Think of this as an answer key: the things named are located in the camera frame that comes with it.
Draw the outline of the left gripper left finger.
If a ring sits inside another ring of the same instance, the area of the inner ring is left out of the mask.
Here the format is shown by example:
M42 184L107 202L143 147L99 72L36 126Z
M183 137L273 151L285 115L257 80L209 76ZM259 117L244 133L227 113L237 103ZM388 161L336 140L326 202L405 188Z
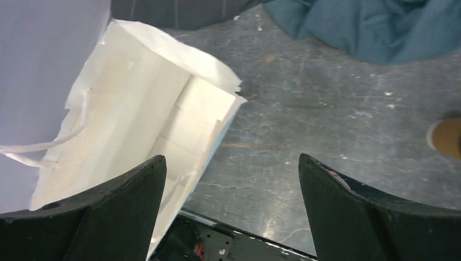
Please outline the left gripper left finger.
M1 215L1 260L145 260L166 182L166 159L36 211Z

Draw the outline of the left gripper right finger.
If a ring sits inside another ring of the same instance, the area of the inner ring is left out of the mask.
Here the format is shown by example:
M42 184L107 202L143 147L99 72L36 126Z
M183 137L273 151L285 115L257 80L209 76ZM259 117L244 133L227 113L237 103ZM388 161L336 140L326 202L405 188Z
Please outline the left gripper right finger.
M318 260L460 260L460 211L383 192L301 154Z

